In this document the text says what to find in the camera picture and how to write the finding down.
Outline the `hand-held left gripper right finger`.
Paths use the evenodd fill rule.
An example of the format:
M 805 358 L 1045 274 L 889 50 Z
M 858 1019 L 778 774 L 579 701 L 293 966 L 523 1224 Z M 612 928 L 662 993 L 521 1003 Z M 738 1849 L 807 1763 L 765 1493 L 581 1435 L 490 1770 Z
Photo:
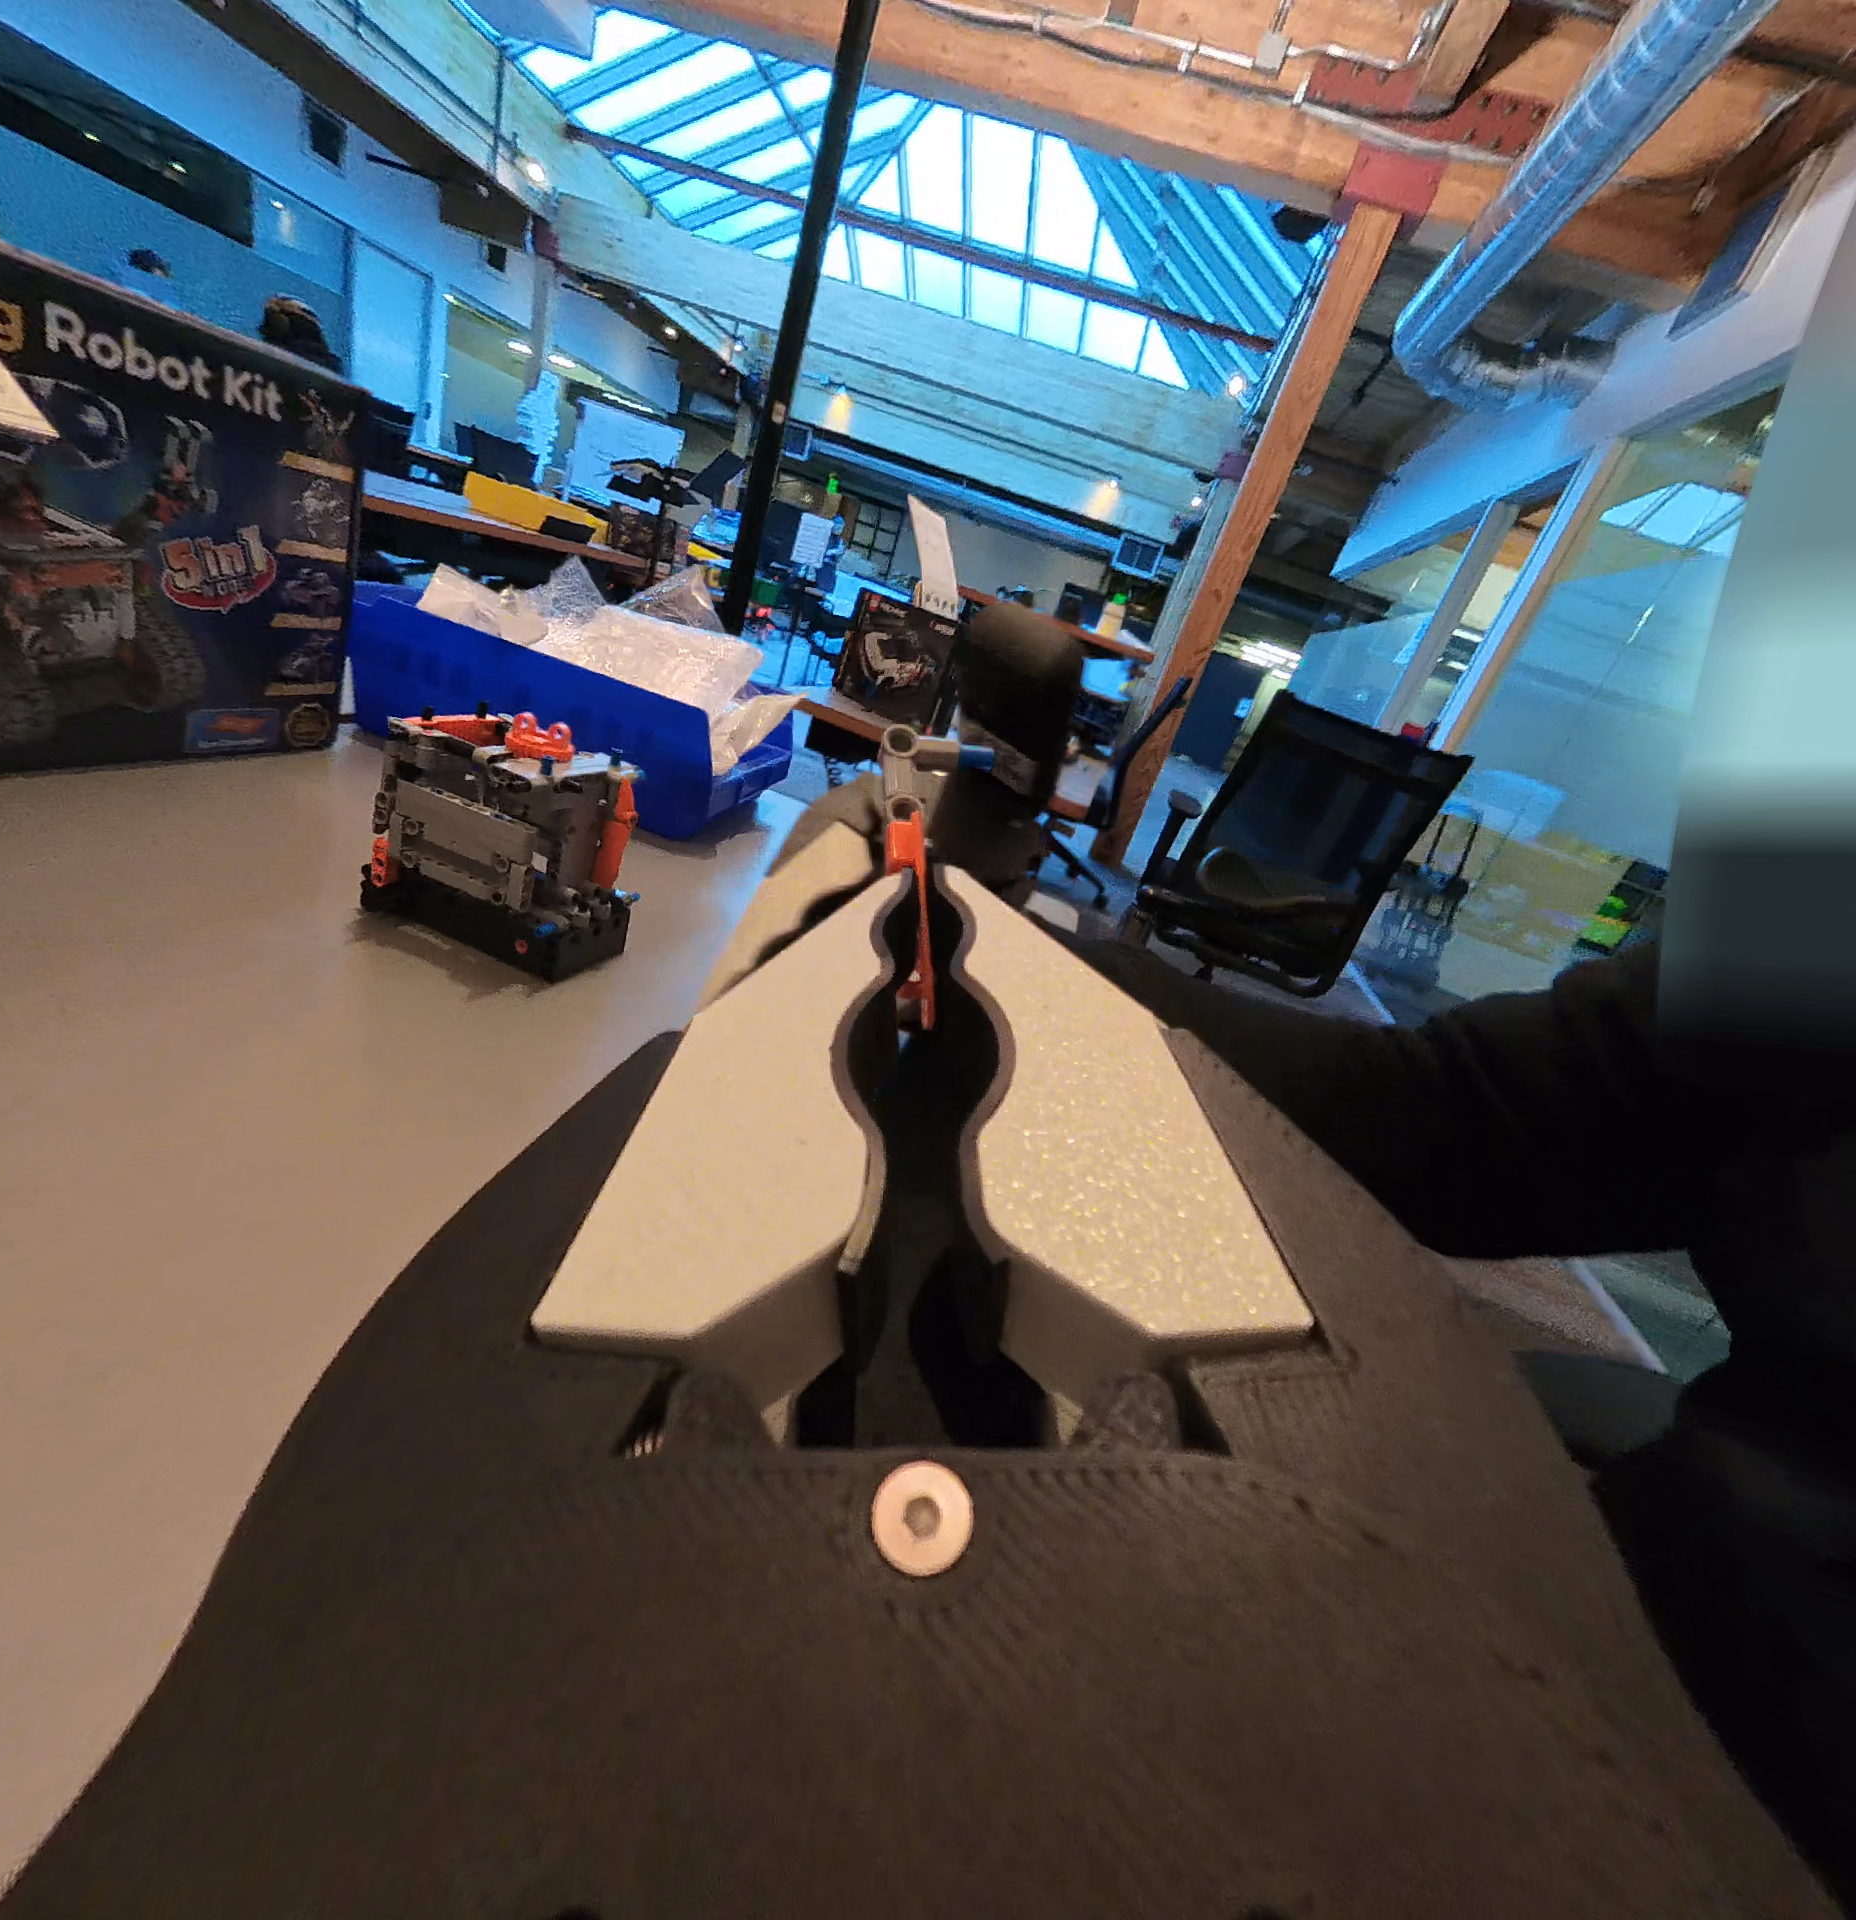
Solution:
M 975 877 L 939 890 L 950 984 L 996 1052 L 959 1154 L 1006 1357 L 1083 1407 L 1112 1378 L 1306 1346 L 1316 1316 L 1167 1028 Z

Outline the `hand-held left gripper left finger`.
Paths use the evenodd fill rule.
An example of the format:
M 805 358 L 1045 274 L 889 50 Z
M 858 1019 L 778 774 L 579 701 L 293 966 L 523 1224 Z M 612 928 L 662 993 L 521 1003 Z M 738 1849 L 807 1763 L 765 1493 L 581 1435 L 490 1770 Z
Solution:
M 718 1374 L 792 1439 L 885 1187 L 889 921 L 874 879 L 686 1023 L 529 1312 L 539 1346 Z

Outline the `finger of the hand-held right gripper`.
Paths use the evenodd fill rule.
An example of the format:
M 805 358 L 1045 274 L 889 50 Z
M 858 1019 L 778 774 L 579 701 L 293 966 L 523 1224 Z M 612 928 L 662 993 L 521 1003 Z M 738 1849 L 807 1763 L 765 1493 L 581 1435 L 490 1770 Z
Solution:
M 873 827 L 844 818 L 802 818 L 752 895 L 702 984 L 702 996 L 725 996 L 866 889 L 882 864 Z

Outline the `orange pointed plastic piece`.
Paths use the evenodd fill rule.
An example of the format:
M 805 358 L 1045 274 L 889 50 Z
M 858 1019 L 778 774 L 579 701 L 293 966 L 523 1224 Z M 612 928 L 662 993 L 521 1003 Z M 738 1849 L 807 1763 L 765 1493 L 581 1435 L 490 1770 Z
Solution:
M 905 961 L 894 987 L 896 1020 L 903 1028 L 928 1034 L 939 1023 L 939 986 L 923 815 L 916 827 L 885 827 L 885 873 L 913 877 L 916 911 L 913 956 Z

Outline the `person's right forearm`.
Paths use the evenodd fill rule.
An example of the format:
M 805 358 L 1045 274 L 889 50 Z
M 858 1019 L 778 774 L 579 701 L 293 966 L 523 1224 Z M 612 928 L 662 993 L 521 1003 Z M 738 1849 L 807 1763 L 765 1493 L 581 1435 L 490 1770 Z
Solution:
M 1051 936 L 1196 1037 L 1441 1255 L 1645 1255 L 1695 1230 L 1701 1176 L 1655 1060 L 1652 948 L 1402 1028 L 1244 996 L 1083 933 Z

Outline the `black toy car box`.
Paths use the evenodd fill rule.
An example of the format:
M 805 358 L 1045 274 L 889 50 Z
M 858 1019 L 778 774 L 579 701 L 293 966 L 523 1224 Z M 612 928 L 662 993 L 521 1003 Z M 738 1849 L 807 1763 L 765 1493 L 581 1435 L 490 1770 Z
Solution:
M 960 622 L 861 588 L 832 689 L 889 722 L 925 727 L 939 707 Z

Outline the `blue plastic bin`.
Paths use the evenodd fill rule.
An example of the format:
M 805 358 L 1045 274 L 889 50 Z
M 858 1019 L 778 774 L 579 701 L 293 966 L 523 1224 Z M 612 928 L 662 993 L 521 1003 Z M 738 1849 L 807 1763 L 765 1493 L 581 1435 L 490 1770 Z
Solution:
M 501 637 L 418 609 L 419 594 L 357 583 L 346 625 L 353 722 L 384 735 L 389 717 L 529 712 L 569 727 L 577 752 L 616 754 L 638 769 L 637 808 L 647 833 L 698 837 L 790 771 L 792 725 L 716 771 L 707 716 L 686 703 L 622 684 Z

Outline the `crumpled clear plastic bags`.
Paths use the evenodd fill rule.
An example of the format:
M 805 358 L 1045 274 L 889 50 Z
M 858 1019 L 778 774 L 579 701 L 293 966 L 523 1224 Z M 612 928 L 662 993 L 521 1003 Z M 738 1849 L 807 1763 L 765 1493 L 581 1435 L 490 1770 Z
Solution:
M 729 637 L 700 566 L 613 606 L 579 556 L 537 588 L 490 589 L 438 566 L 419 611 L 579 665 L 644 693 L 693 707 L 707 722 L 711 771 L 726 776 L 798 707 L 798 696 L 748 687 L 763 649 Z

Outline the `black mesh office chair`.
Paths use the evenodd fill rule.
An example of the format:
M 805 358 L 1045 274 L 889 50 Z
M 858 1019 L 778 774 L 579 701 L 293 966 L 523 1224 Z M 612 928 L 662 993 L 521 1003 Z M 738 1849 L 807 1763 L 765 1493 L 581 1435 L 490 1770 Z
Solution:
M 1278 692 L 1206 802 L 1171 791 L 1116 936 L 1318 999 L 1471 766 Z

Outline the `toy building-block model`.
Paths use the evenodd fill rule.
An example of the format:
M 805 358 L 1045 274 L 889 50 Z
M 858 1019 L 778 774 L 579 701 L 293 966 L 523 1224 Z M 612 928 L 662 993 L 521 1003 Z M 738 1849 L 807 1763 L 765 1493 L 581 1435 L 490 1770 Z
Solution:
M 360 904 L 548 984 L 619 958 L 638 780 L 523 708 L 394 716 Z

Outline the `whiteboard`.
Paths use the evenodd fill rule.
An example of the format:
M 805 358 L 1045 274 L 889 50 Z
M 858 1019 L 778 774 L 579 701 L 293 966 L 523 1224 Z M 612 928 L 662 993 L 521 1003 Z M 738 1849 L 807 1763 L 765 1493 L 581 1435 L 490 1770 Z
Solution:
M 603 497 L 622 463 L 675 469 L 685 430 L 670 420 L 629 410 L 609 399 L 579 396 L 569 446 L 568 497 Z

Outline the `yellow bin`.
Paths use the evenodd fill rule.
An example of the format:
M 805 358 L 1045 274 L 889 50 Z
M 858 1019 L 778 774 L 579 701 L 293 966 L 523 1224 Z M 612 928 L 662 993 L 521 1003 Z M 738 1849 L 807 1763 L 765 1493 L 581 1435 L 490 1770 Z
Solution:
M 605 522 L 555 494 L 537 492 L 525 484 L 468 471 L 464 475 L 464 502 L 484 517 L 514 530 L 555 538 L 568 546 L 605 546 Z

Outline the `black pole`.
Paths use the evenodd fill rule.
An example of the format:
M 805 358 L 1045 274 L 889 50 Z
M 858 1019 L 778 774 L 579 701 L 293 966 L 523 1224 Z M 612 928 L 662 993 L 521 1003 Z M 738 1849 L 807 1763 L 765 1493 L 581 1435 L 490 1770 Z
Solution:
M 819 294 L 822 257 L 835 219 L 852 120 L 861 103 L 876 13 L 876 1 L 848 1 L 844 6 L 819 128 L 819 152 L 813 158 L 807 184 L 788 291 L 776 331 L 759 420 L 748 452 L 738 536 L 726 562 L 726 583 L 718 608 L 729 637 L 740 637 L 748 619 L 752 588 L 759 569 L 766 520 L 773 503 L 771 492 Z

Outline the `blue toy kit box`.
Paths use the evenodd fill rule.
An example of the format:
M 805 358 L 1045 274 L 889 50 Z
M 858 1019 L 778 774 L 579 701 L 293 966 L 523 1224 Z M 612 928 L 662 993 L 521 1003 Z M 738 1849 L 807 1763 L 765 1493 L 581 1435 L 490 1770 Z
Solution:
M 0 777 L 328 747 L 365 393 L 2 242 L 0 356 Z

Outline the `slim wooden post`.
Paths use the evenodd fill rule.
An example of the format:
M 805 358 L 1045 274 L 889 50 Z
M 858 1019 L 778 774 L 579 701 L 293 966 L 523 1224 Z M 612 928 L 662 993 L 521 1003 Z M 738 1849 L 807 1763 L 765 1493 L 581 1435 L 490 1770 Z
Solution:
M 1179 675 L 1200 678 L 1212 657 L 1400 224 L 1402 211 L 1391 205 L 1348 204 L 1346 224 L 1330 232 L 1326 264 L 1285 325 L 1264 383 L 1266 405 L 1256 412 L 1244 473 L 1222 485 L 1203 515 L 1155 625 L 1155 657 L 1121 735 L 1124 747 L 1136 744 L 1137 752 L 1108 824 L 1096 833 L 1093 853 L 1101 862 L 1124 857 L 1179 722 L 1171 716 L 1146 742 L 1137 742 L 1137 732 L 1155 701 Z

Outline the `silver ventilation duct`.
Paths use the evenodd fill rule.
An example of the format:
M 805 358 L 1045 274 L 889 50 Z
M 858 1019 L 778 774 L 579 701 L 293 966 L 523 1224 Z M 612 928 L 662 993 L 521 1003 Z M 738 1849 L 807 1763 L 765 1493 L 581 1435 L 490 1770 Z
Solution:
M 1585 399 L 1612 364 L 1611 342 L 1510 346 L 1480 334 L 1478 321 L 1771 11 L 1773 1 L 1636 4 L 1400 309 L 1391 356 L 1402 373 L 1462 408 Z

